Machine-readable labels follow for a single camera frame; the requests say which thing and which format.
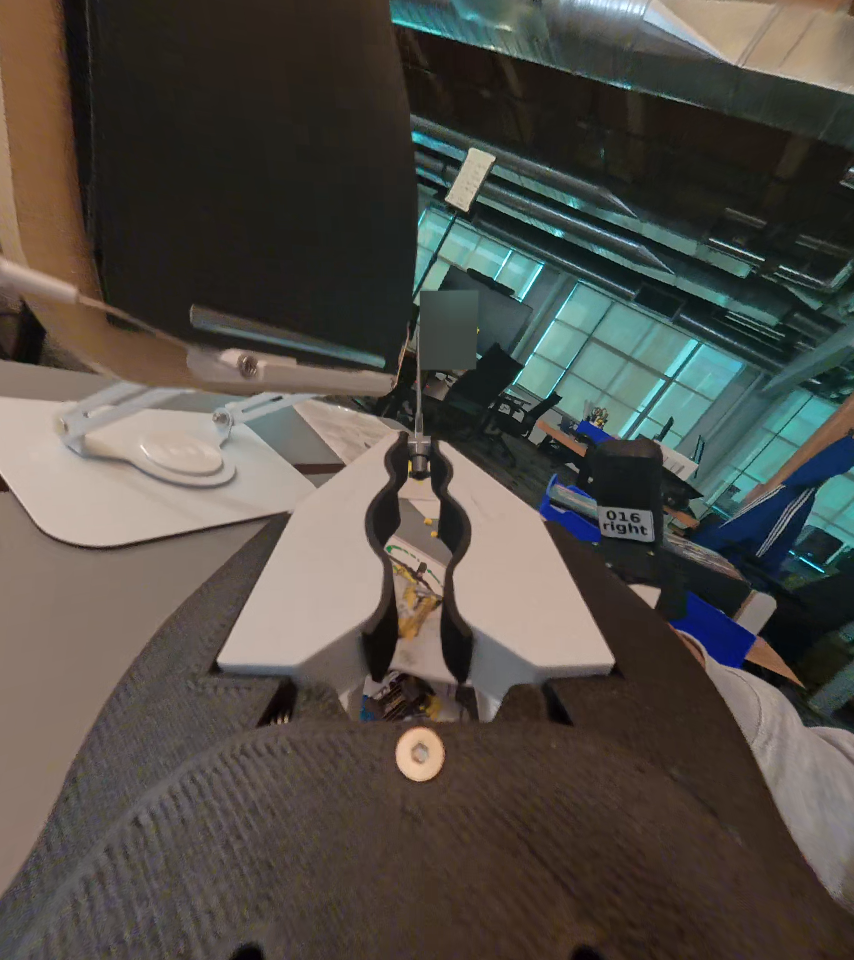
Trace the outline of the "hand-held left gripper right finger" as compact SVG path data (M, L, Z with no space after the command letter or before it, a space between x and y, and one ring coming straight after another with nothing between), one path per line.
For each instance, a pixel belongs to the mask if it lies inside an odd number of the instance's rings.
M436 439L431 482L451 553L441 650L481 722L512 688L608 676L614 655L538 511Z

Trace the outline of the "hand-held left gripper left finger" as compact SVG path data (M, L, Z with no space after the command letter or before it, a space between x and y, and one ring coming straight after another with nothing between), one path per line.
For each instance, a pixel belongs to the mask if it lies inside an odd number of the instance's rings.
M390 430L295 508L217 655L220 674L325 686L359 715L398 639L385 546L406 480L407 434Z

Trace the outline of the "person's right forearm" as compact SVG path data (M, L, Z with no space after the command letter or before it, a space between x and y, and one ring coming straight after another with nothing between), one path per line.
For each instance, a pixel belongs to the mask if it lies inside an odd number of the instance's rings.
M689 634L678 635L733 714L804 858L854 914L854 734L804 726L778 689L718 663Z

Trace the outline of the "lego instruction booklet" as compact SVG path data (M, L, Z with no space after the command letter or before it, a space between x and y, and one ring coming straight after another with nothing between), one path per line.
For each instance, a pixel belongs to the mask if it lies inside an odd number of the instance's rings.
M442 652L444 561L398 535L385 552L393 570L398 639L385 677L364 681L361 720L477 721L474 691L456 681Z

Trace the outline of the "blue plastic bin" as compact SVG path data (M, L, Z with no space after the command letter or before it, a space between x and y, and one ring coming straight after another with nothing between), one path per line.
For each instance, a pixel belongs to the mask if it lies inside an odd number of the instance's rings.
M543 520L559 524L579 541L591 544L601 541L597 503L575 486L549 486L539 511Z
M690 590L685 599L686 613L671 621L674 629L698 641L719 664L742 667L756 642L756 634Z

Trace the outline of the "black office chair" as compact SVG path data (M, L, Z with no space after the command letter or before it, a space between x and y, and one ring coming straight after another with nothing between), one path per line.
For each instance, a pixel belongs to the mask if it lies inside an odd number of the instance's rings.
M494 342L445 393L433 415L433 427L442 438L471 438L481 433L497 401L522 366Z
M503 392L495 401L490 426L500 436L527 439L543 414L561 399L561 394L553 391L541 401L525 405L516 395Z

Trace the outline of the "blue jacket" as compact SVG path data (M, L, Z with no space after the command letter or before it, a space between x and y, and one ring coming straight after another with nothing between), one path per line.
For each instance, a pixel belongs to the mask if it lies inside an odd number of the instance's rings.
M690 541L720 554L738 569L748 565L774 575L796 544L819 490L853 467L854 431L817 452L779 486L730 519L711 526L700 524Z

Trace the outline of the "white tablet stand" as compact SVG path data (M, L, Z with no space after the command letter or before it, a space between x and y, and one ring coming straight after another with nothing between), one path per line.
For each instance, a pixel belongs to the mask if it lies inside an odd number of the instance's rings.
M103 385L91 374L0 360L0 492L65 545L132 546L259 521L291 511L345 468L304 404L236 427L223 450L236 473L214 489L83 458L61 444L55 419Z

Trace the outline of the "brown cardboard piece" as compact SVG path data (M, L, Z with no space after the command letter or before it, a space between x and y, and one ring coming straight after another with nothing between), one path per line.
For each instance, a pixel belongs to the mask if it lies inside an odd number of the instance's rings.
M800 690L806 689L806 685L801 678L797 677L793 668L770 646L769 642L760 636L754 639L747 651L742 668L763 676L775 686L790 684Z

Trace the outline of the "white ceiling light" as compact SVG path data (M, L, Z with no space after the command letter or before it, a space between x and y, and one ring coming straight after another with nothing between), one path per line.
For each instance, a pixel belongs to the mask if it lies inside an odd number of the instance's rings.
M469 214L495 164L494 154L476 147L469 148L444 198L447 206L458 213Z

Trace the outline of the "black tablet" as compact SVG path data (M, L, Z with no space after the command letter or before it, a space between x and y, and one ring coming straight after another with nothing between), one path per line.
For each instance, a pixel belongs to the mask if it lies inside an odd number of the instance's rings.
M104 376L384 396L416 196L388 2L0 1L1 253Z

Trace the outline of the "silver air duct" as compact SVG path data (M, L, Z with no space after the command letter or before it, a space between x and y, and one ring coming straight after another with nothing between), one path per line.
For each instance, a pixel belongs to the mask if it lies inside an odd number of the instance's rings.
M391 1L394 24L854 153L854 16L803 2Z

